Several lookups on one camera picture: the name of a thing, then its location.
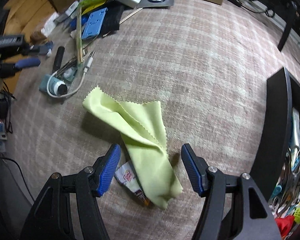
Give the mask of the red coffee creamer sachet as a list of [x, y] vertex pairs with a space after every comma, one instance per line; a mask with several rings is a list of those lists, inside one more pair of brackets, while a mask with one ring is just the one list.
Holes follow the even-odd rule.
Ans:
[[116, 170], [115, 178], [121, 185], [127, 188], [142, 203], [143, 206], [152, 206], [152, 202], [146, 197], [141, 185], [139, 184], [131, 160], [124, 163]]

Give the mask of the black stand leg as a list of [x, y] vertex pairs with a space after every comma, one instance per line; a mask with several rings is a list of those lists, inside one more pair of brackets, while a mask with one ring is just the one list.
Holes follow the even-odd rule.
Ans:
[[277, 48], [279, 51], [282, 51], [283, 50], [283, 47], [289, 37], [289, 34], [290, 34], [290, 31], [293, 27], [293, 24], [295, 22], [295, 19], [296, 19], [296, 12], [297, 12], [297, 5], [295, 2], [291, 1], [290, 2], [290, 6], [288, 8], [288, 17], [287, 17], [287, 20], [286, 20], [286, 26], [283, 30], [283, 34], [281, 36], [281, 39], [279, 41], [279, 44], [277, 45]]

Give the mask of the yellow-green cleaning cloth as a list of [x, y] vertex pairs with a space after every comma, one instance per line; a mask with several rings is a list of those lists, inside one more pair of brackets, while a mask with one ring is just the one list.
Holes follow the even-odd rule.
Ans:
[[166, 209], [183, 187], [169, 161], [160, 101], [117, 101], [95, 87], [85, 97], [83, 107], [120, 132], [146, 197]]

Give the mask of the red fabric pouch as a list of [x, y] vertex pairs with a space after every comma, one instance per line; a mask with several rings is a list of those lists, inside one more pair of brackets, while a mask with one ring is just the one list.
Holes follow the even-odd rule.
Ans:
[[294, 224], [294, 216], [288, 215], [284, 218], [275, 218], [275, 222], [279, 228], [281, 238], [284, 239], [290, 233], [293, 224]]

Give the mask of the pine wood board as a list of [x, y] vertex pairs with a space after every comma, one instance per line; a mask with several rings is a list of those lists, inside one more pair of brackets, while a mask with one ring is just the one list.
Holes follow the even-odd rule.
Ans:
[[48, 0], [9, 0], [4, 8], [10, 10], [4, 33], [24, 34], [27, 40], [37, 24], [55, 12]]

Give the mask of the light blue cream tube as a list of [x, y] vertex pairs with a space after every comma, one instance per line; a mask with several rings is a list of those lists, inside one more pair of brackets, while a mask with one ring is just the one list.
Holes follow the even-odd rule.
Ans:
[[[47, 87], [47, 82], [48, 82], [50, 76], [51, 75], [49, 75], [49, 74], [44, 75], [44, 77], [40, 83], [40, 86], [39, 86], [39, 90], [41, 92], [47, 93], [46, 87]], [[65, 84], [65, 82], [56, 77], [51, 78], [48, 88], [49, 88], [49, 92], [54, 96], [61, 96], [68, 92], [68, 87]]]

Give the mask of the grey phone card box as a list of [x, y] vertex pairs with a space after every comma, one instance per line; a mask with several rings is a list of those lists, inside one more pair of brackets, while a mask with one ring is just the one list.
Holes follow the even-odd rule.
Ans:
[[55, 20], [55, 23], [62, 23], [64, 22], [67, 18], [69, 18], [71, 16], [71, 14], [77, 9], [79, 5], [79, 1], [74, 1], [70, 7], [68, 7], [68, 9], [66, 9], [65, 12], [63, 12], [62, 14], [60, 14]]

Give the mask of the blue phone stand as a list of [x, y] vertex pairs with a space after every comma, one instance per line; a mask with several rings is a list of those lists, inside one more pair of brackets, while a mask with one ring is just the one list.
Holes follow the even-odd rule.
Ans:
[[100, 34], [107, 10], [107, 8], [103, 8], [90, 14], [83, 30], [82, 40], [88, 40]]

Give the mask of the black storage box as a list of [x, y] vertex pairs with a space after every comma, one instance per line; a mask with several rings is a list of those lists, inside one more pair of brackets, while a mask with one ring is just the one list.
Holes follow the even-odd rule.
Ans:
[[277, 216], [300, 204], [300, 83], [286, 68], [267, 80], [267, 105], [258, 152], [250, 171], [266, 200], [285, 171]]

